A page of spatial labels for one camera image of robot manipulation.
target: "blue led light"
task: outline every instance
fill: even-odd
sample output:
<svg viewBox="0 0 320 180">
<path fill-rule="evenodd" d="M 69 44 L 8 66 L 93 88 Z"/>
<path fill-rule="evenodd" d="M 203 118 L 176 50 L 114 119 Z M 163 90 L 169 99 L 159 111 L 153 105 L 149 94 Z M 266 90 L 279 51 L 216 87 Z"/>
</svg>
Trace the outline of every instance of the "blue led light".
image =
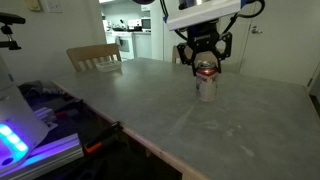
<svg viewBox="0 0 320 180">
<path fill-rule="evenodd" d="M 19 151 L 25 151 L 28 149 L 27 145 L 24 144 L 23 142 L 19 143 L 19 144 L 16 144 L 16 148 L 19 150 Z"/>
<path fill-rule="evenodd" d="M 1 125 L 0 133 L 3 134 L 4 136 L 9 136 L 10 134 L 12 134 L 12 131 L 8 126 Z"/>
<path fill-rule="evenodd" d="M 20 138 L 15 134 L 7 136 L 7 138 L 12 144 L 17 144 L 18 142 L 20 142 Z"/>
</svg>

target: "soda can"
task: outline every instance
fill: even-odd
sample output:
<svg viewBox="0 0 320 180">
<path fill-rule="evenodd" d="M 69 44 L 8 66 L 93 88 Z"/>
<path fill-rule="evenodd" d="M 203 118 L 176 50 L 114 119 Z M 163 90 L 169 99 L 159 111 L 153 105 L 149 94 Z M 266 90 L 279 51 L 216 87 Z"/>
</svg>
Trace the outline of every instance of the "soda can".
<svg viewBox="0 0 320 180">
<path fill-rule="evenodd" d="M 213 101 L 217 92 L 218 68 L 211 61 L 199 62 L 196 73 L 196 93 L 200 101 Z"/>
</svg>

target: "kitchen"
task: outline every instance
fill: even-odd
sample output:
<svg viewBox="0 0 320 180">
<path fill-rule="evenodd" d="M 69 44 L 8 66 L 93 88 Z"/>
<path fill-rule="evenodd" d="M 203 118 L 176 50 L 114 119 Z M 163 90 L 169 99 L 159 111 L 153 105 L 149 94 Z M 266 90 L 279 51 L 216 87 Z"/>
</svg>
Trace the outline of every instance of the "kitchen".
<svg viewBox="0 0 320 180">
<path fill-rule="evenodd" d="M 123 61 L 152 58 L 150 5 L 129 0 L 100 0 L 107 43 L 119 45 Z"/>
</svg>

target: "gray table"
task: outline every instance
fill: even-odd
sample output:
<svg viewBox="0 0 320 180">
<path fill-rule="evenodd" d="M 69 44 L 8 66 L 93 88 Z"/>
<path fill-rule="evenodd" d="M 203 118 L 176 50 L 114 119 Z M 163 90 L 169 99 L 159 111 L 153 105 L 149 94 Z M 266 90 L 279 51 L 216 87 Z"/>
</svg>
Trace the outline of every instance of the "gray table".
<svg viewBox="0 0 320 180">
<path fill-rule="evenodd" d="M 189 67 L 149 59 L 53 82 L 184 179 L 320 179 L 319 118 L 300 85 L 223 73 L 203 103 Z"/>
</svg>

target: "wooden chair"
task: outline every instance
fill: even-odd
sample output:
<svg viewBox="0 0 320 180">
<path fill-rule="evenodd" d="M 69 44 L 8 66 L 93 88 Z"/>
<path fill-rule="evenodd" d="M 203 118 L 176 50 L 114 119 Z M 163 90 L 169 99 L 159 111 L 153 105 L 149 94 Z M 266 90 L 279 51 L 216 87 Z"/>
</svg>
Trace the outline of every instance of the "wooden chair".
<svg viewBox="0 0 320 180">
<path fill-rule="evenodd" d="M 186 56 L 191 58 L 192 56 L 192 49 L 186 47 L 185 49 Z M 180 58 L 177 46 L 173 46 L 172 50 L 172 63 L 177 64 L 177 59 Z M 214 61 L 217 63 L 217 58 L 211 52 L 203 52 L 196 56 L 196 65 L 199 61 Z"/>
<path fill-rule="evenodd" d="M 96 63 L 106 61 L 121 61 L 118 45 L 102 44 L 85 47 L 71 48 L 67 54 L 77 72 L 96 68 Z"/>
</svg>

